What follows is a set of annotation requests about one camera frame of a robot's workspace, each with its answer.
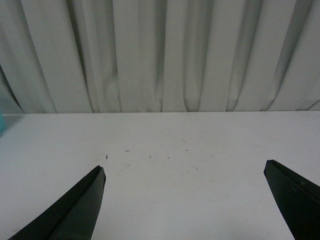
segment white fabric backdrop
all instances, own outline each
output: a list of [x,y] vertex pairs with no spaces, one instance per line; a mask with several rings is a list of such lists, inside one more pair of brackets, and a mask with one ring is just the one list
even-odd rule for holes
[[320,0],[0,0],[4,113],[320,110]]

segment teal object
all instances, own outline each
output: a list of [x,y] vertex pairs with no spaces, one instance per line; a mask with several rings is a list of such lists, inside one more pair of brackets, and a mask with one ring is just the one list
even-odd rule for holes
[[1,112],[0,112],[0,136],[3,134],[5,128],[6,128],[5,120],[2,117]]

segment white table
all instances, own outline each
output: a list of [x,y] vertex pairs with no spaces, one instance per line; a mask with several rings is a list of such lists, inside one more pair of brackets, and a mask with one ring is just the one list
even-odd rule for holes
[[107,181],[93,240],[293,240],[263,174],[266,160],[320,184],[320,112],[25,114],[5,120],[4,240],[96,165]]

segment white curtain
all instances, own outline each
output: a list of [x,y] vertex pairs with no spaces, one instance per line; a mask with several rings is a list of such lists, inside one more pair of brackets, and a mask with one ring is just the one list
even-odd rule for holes
[[320,110],[320,0],[0,0],[0,109]]

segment curtain fold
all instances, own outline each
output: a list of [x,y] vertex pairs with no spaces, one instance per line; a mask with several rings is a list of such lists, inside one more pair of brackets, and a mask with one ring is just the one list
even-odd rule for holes
[[2,0],[3,113],[320,110],[320,0]]

